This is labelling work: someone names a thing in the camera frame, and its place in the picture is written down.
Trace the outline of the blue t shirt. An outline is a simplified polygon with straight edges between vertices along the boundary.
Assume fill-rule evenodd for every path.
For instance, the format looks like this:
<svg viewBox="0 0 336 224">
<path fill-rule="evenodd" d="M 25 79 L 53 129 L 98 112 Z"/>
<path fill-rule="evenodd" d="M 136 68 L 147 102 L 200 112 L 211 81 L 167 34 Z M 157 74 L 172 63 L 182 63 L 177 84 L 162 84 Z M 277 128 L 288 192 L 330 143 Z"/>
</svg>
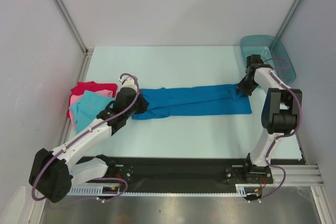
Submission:
<svg viewBox="0 0 336 224">
<path fill-rule="evenodd" d="M 252 114 L 249 98 L 237 90 L 237 84 L 142 89 L 142 95 L 149 105 L 145 112 L 133 115 L 134 120 Z"/>
</svg>

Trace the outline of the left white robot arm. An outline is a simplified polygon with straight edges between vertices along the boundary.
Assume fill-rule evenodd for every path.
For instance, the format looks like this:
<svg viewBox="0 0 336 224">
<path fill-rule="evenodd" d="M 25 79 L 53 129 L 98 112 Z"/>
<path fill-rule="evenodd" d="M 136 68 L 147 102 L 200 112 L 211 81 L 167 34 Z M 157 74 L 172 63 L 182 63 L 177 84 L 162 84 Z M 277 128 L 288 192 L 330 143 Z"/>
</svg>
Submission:
<svg viewBox="0 0 336 224">
<path fill-rule="evenodd" d="M 126 184 L 117 176 L 113 159 L 99 154 L 79 162 L 87 151 L 114 135 L 134 114 L 144 112 L 148 102 L 139 88 L 124 87 L 97 117 L 73 139 L 49 151 L 40 149 L 34 157 L 29 176 L 33 200 L 61 201 L 73 187 L 86 182 Z"/>
</svg>

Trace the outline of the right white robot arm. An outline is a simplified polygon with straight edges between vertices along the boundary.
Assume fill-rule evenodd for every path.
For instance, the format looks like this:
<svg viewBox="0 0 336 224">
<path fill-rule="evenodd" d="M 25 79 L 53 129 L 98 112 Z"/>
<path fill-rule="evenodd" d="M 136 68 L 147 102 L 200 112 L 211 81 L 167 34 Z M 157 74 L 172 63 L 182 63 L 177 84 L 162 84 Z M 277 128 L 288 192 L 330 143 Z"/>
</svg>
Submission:
<svg viewBox="0 0 336 224">
<path fill-rule="evenodd" d="M 295 135 L 301 125 L 302 91 L 285 84 L 272 65 L 263 62 L 260 55 L 248 56 L 246 63 L 246 75 L 237 90 L 251 96 L 257 87 L 261 87 L 266 98 L 261 112 L 263 131 L 238 173 L 239 181 L 246 184 L 265 181 L 271 184 L 272 152 L 283 138 Z"/>
</svg>

